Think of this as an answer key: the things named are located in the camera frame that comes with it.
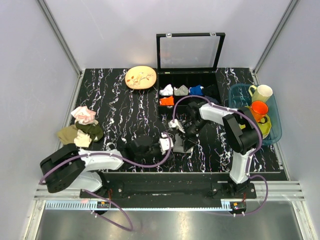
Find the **grey underwear with cream waistband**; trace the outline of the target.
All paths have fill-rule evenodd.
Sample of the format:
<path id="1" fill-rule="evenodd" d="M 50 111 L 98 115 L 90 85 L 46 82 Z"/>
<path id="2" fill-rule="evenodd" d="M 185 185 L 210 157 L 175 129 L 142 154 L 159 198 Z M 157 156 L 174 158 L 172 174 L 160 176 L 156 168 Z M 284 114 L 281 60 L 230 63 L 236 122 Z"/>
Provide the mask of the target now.
<path id="1" fill-rule="evenodd" d="M 193 147 L 187 149 L 187 150 L 184 150 L 184 146 L 183 146 L 183 140 L 182 138 L 179 136 L 178 133 L 175 134 L 175 141 L 174 141 L 174 145 L 173 145 L 173 148 L 172 148 L 172 151 L 174 153 L 182 153 L 182 154 L 190 154 L 193 152 Z"/>

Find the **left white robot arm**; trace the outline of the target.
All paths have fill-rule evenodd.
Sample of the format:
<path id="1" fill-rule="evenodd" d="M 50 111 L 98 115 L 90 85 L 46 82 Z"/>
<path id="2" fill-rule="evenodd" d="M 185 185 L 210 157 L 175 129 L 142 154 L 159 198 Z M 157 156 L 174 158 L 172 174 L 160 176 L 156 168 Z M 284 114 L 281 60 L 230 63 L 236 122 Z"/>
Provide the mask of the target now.
<path id="1" fill-rule="evenodd" d="M 40 162 L 43 177 L 39 184 L 45 185 L 49 193 L 58 193 L 68 188 L 87 189 L 97 198 L 108 193 L 108 186 L 97 173 L 100 170 L 118 170 L 124 163 L 135 167 L 156 168 L 161 161 L 152 164 L 139 163 L 139 160 L 160 158 L 165 153 L 161 138 L 154 142 L 143 135 L 119 149 L 86 150 L 69 143 Z"/>

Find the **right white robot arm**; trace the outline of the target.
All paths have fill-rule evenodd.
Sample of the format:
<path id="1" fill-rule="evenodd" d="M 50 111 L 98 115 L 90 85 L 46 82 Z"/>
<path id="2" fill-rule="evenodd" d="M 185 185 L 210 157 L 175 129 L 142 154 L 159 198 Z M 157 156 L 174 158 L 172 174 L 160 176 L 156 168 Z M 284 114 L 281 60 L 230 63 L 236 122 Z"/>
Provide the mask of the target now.
<path id="1" fill-rule="evenodd" d="M 225 190 L 232 198 L 244 194 L 250 183 L 250 164 L 255 151 L 262 145 L 262 133 L 250 110 L 226 108 L 214 103 L 190 102 L 186 110 L 191 119 L 184 125 L 183 150 L 190 150 L 197 144 L 198 134 L 209 122 L 224 127 L 226 140 L 233 150 L 232 167 Z"/>

